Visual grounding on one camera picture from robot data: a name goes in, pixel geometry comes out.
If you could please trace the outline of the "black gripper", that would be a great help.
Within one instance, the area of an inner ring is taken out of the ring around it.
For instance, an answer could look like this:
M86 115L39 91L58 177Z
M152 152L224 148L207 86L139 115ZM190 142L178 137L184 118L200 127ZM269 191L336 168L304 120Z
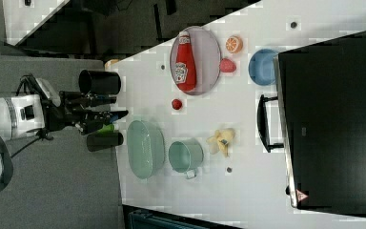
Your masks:
M81 122L88 112L82 104L88 99L89 107L109 105L117 100L115 96L111 95L90 94L86 98L86 95L80 92L60 91L53 97L46 97L43 100L45 128L50 132L56 132ZM97 131L128 114L128 111L91 112L87 116L87 130Z

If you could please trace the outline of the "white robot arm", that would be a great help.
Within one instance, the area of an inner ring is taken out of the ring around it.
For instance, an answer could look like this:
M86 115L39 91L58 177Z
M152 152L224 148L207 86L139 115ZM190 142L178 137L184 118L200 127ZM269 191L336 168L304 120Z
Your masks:
M115 96L60 92L58 98L59 105L42 94L0 98L0 136L4 141L32 135L46 138L48 133L70 126L88 135L129 113L92 110L114 103Z

